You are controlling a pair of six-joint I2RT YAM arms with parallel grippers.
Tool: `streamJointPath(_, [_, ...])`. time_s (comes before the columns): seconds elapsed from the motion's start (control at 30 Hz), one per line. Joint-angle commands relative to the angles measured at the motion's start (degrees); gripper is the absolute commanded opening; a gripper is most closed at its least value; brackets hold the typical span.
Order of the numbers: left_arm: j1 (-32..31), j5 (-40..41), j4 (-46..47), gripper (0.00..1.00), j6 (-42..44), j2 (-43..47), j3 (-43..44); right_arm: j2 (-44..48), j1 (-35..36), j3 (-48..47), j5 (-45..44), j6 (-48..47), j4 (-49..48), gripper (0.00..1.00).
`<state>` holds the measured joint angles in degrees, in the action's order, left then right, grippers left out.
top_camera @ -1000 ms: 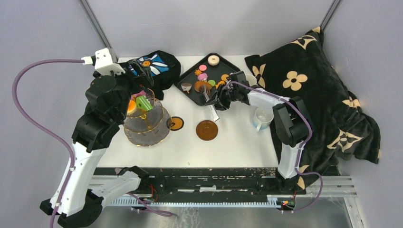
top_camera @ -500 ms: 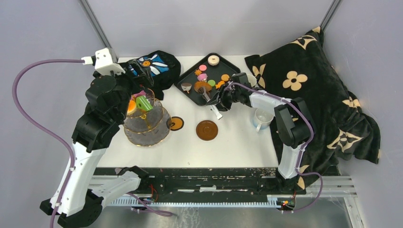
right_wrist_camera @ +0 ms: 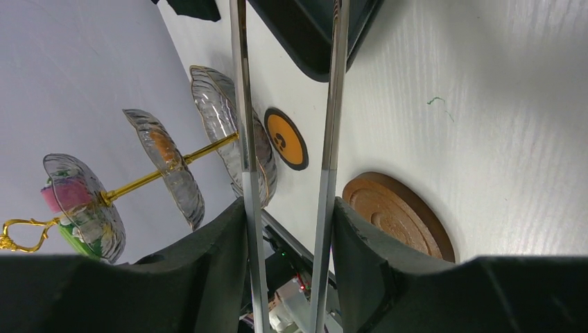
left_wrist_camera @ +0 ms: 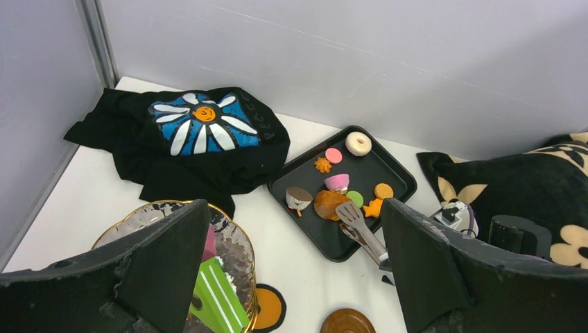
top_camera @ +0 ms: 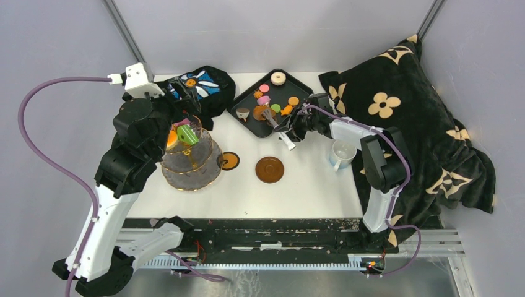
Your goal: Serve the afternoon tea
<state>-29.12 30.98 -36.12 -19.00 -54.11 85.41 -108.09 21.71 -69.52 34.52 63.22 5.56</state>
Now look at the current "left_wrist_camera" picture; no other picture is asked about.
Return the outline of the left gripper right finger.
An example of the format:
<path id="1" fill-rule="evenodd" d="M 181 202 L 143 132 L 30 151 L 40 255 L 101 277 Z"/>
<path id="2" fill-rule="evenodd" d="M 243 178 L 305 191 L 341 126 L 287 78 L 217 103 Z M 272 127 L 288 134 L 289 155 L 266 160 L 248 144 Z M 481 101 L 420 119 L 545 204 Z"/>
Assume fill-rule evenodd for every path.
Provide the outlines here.
<path id="1" fill-rule="evenodd" d="M 409 332 L 586 332 L 587 271 L 468 237 L 389 198 L 381 224 Z"/>

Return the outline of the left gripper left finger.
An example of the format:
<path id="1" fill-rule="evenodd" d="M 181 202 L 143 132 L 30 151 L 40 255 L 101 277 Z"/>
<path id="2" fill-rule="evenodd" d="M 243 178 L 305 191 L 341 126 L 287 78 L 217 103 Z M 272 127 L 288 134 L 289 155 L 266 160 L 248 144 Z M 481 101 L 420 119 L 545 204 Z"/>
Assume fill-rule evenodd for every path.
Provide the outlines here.
<path id="1" fill-rule="evenodd" d="M 181 332 L 210 213 L 162 220 L 39 270 L 1 275 L 2 332 Z"/>

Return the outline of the green cake slice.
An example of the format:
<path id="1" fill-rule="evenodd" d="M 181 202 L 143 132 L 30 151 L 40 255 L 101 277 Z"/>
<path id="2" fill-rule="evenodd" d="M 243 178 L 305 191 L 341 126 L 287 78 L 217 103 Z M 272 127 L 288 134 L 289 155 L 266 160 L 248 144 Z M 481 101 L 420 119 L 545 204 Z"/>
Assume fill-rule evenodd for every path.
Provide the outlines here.
<path id="1" fill-rule="evenodd" d="M 212 332 L 242 332 L 250 323 L 232 281 L 232 276 L 223 270 L 221 258 L 201 263 L 189 313 Z"/>

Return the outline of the metal tongs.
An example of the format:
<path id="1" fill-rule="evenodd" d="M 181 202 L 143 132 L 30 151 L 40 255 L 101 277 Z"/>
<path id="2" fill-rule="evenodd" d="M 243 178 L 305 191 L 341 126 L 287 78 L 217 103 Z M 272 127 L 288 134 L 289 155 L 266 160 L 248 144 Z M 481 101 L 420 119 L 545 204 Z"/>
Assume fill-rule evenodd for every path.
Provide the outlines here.
<path id="1" fill-rule="evenodd" d="M 340 219 L 343 233 L 358 243 L 383 272 L 382 282 L 395 286 L 388 251 L 367 227 L 360 209 L 352 201 L 347 201 L 338 205 L 335 213 Z"/>

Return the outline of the pink frosted cupcake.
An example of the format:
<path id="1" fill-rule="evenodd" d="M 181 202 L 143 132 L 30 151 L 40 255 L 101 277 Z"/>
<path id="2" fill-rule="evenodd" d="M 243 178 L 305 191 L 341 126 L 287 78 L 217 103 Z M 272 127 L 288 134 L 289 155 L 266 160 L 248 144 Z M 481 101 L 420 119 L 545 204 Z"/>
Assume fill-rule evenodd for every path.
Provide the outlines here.
<path id="1" fill-rule="evenodd" d="M 349 187 L 349 175 L 347 173 L 340 173 L 330 176 L 324 180 L 325 187 L 329 191 L 345 194 Z"/>

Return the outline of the chocolate macaron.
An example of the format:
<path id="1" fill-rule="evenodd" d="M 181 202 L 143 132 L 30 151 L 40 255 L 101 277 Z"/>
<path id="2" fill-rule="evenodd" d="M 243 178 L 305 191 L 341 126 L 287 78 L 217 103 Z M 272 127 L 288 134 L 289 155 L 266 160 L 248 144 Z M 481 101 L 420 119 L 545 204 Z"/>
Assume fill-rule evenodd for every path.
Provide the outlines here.
<path id="1" fill-rule="evenodd" d="M 303 188 L 288 187 L 286 189 L 286 204 L 289 209 L 297 213 L 298 217 L 302 216 L 302 210 L 306 209 L 312 200 L 312 195 Z"/>

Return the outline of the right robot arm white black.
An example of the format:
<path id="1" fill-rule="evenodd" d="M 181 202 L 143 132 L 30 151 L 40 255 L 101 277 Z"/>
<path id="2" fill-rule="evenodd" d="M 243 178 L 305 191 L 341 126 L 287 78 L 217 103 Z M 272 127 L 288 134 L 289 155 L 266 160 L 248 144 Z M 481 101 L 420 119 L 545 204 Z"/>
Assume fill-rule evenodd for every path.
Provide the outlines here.
<path id="1" fill-rule="evenodd" d="M 512 253 L 551 259 L 551 231 L 521 217 L 494 216 L 491 219 L 488 243 Z"/>

